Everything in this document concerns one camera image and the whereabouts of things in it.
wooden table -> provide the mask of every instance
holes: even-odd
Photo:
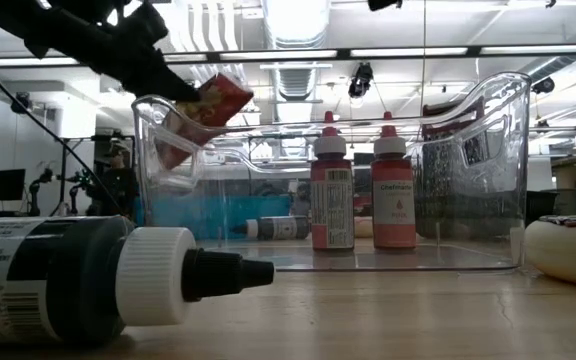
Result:
[[[104,349],[0,350],[48,358],[576,360],[576,286],[520,272],[279,273]]]

red bottle cap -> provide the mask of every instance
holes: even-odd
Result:
[[[384,120],[392,119],[392,113],[386,111]],[[397,136],[397,129],[393,125],[384,125],[381,127],[381,136],[375,141],[375,155],[385,153],[406,153],[406,140]]]
[[[326,111],[324,124],[332,124],[333,122],[332,111]],[[324,153],[346,154],[346,140],[339,136],[337,129],[327,126],[321,132],[321,137],[315,140],[314,151],[315,156]]]

clear plastic bin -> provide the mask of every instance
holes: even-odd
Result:
[[[511,269],[522,259],[529,94],[528,76],[500,73],[440,115],[334,123],[343,134],[375,135],[382,125],[414,125],[424,139],[407,149],[414,172],[417,249],[380,252],[371,239],[357,239],[354,252],[342,255],[315,253],[308,239],[261,242],[231,231],[247,219],[288,215],[291,197],[281,191],[264,193],[263,184],[306,181],[310,165],[253,164],[248,154],[224,144],[303,135],[304,129],[306,137],[316,137],[323,123],[209,128],[178,113],[166,99],[140,98],[133,103],[139,219],[145,226],[187,227],[205,248],[272,260],[280,270]],[[162,122],[167,116],[179,117],[193,131],[218,136],[199,146],[166,130]],[[190,157],[165,170],[157,152],[161,143]]]

camera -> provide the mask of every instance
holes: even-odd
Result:
[[[27,92],[18,92],[15,94],[15,99],[17,99],[23,107],[13,101],[12,105],[10,105],[10,110],[15,114],[25,114],[24,109],[30,109],[32,105],[30,102],[30,94]]]
[[[366,92],[370,89],[372,79],[373,75],[370,63],[360,63],[348,87],[348,95],[350,98],[357,99],[366,95]]]
[[[548,94],[555,89],[555,82],[550,78],[547,77],[540,82],[536,83],[532,86],[532,92],[535,94]]]

computer monitor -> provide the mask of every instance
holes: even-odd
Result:
[[[0,170],[0,201],[23,199],[26,169]]]
[[[373,153],[355,153],[354,154],[354,164],[357,165],[370,165],[371,162],[375,161],[375,154]]]

